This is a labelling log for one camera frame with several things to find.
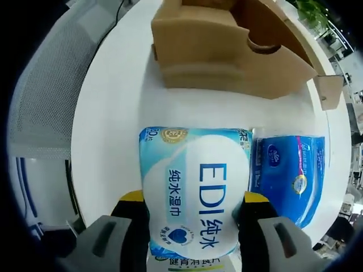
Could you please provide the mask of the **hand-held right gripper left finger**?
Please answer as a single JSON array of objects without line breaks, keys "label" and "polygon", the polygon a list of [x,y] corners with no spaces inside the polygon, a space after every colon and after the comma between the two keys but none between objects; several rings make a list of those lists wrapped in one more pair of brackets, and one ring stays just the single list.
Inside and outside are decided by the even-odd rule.
[{"label": "hand-held right gripper left finger", "polygon": [[124,195],[78,237],[72,271],[146,271],[149,215],[141,191]]}]

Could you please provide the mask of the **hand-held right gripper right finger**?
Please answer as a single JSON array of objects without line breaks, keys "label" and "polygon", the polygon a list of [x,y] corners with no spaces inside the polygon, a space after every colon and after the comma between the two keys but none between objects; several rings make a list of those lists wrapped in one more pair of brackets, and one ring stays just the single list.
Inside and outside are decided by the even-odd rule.
[{"label": "hand-held right gripper right finger", "polygon": [[261,194],[244,193],[237,225],[242,271],[313,270],[310,238]]}]

